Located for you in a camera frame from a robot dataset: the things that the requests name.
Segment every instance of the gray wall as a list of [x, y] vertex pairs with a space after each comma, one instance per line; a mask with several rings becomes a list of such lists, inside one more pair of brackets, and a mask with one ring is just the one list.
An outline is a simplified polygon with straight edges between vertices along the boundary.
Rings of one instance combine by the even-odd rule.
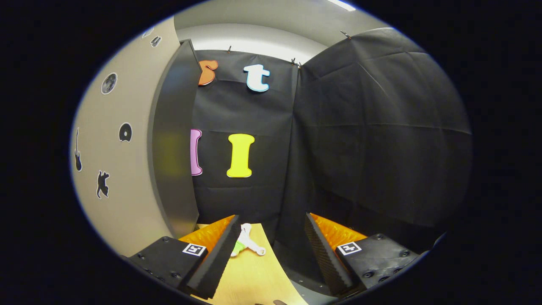
[[[157, 35], [162, 40], [152, 47]], [[90, 83], [75, 117], [69, 152], [75, 189], [89, 221], [121, 255], [131, 256], [161, 236], [172, 236], [151, 183], [147, 135], [155, 91], [178, 48], [173, 18], [156, 25], [149, 36], [136, 37]], [[118, 81], [104, 95], [101, 84], [111, 72]], [[132, 126], [129, 143], [119, 140], [125, 122]], [[78, 128], [80, 172], [74, 161]], [[108, 198], [96, 195], [100, 170], [110, 174]]]

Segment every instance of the black fabric backdrop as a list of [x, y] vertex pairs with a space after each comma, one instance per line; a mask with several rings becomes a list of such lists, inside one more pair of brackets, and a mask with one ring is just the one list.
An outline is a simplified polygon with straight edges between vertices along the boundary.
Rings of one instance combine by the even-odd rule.
[[[192, 128], [200, 129], [198, 162], [203, 172], [193, 176], [199, 222], [208, 224], [232, 214], [242, 223], [262, 223], [273, 242], [288, 161], [293, 102], [298, 67], [256, 54], [221, 50], [196, 51], [198, 61], [216, 60], [215, 80], [199, 86]], [[259, 93], [247, 86], [245, 66], [261, 64], [270, 71], [262, 82], [269, 90]], [[254, 136], [248, 167], [252, 175], [230, 178], [231, 134]]]
[[[199, 222], [231, 214], [261, 222], [285, 269], [317, 282], [306, 212], [384, 233], [418, 253], [443, 233], [467, 187], [472, 135], [453, 84], [411, 40], [391, 28], [370, 30], [301, 70], [262, 55], [196, 54], [218, 61], [193, 113], [203, 133], [203, 174], [193, 177]], [[267, 92], [247, 87], [243, 67], [257, 63], [271, 72]], [[233, 133], [255, 137], [246, 179], [225, 174]]]

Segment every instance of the sticker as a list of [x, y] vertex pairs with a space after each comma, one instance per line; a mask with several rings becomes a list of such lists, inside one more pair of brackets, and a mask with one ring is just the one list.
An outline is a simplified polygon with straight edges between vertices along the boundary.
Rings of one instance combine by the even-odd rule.
[[183, 252], [186, 254], [201, 256], [204, 250], [205, 250], [205, 246], [188, 244], [188, 246], [184, 248]]
[[77, 133], [75, 135], [75, 168], [77, 171], [81, 171], [83, 169], [83, 165], [81, 164], [81, 152], [78, 149], [77, 142], [79, 141], [79, 127], [77, 127]]
[[256, 92], [264, 92], [269, 89], [268, 84], [262, 83], [263, 76], [270, 76], [271, 72], [263, 69], [263, 65], [246, 66], [244, 71], [248, 72], [247, 86]]
[[199, 77], [200, 86], [210, 84], [215, 79], [215, 72], [218, 68], [218, 61], [216, 60], [202, 60], [199, 62], [199, 66], [202, 69], [202, 75]]
[[248, 168], [248, 153], [254, 137], [245, 134], [233, 134], [228, 137], [231, 142], [231, 168], [226, 175], [230, 178], [248, 178], [252, 170]]
[[358, 251], [361, 251], [362, 248], [360, 248], [355, 242], [347, 243], [341, 246], [338, 246], [340, 252], [343, 255], [350, 255], [352, 253], [356, 253]]
[[154, 27], [152, 27], [152, 28], [148, 29], [146, 32], [144, 32], [143, 36], [141, 36], [141, 39], [149, 36], [152, 33], [152, 31], [154, 31]]
[[102, 94], [110, 94], [117, 84], [118, 76], [115, 72], [109, 74], [102, 82], [101, 92]]
[[119, 140], [121, 142], [130, 142], [132, 139], [132, 127], [130, 123], [124, 123], [119, 129]]
[[109, 178], [109, 174], [106, 172], [99, 171], [98, 173], [98, 190], [96, 191], [96, 195], [98, 196], [98, 199], [101, 199], [100, 192], [102, 192], [105, 197], [109, 198], [107, 195], [109, 193], [109, 187], [106, 185], [106, 179]]
[[190, 130], [190, 168], [192, 176], [199, 176], [203, 169], [198, 164], [198, 140], [202, 136], [202, 131], [199, 129]]
[[156, 48], [158, 44], [162, 41], [162, 37], [156, 36], [153, 40], [151, 40], [151, 45], [153, 48]]

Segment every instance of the small object on table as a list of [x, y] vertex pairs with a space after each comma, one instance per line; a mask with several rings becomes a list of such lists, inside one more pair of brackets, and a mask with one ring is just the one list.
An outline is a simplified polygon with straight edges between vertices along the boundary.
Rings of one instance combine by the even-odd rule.
[[259, 256], [266, 254], [266, 249], [264, 247], [258, 246], [252, 239], [250, 239], [250, 230], [252, 226], [250, 224], [241, 225], [241, 234], [235, 243], [234, 250], [231, 252], [231, 256], [239, 255], [239, 252], [243, 251], [246, 248], [251, 249], [256, 252]]

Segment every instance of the guitar silhouette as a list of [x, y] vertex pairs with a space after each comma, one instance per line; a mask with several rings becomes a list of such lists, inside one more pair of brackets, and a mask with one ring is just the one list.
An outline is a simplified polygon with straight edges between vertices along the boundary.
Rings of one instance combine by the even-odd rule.
[[105, 195], [105, 197], [108, 197], [107, 196], [107, 192], [109, 192], [109, 187], [107, 187], [107, 185], [105, 185], [105, 180], [109, 178], [109, 174], [104, 172], [102, 174], [102, 171], [100, 171], [98, 173], [98, 190], [96, 191], [96, 195], [98, 196], [99, 199], [101, 199], [100, 197], [100, 191], [102, 192], [102, 194]]
[[81, 164], [81, 152], [78, 151], [77, 148], [77, 142], [79, 140], [79, 128], [77, 128], [77, 134], [75, 135], [75, 168], [77, 171], [81, 171], [83, 169], [83, 165]]

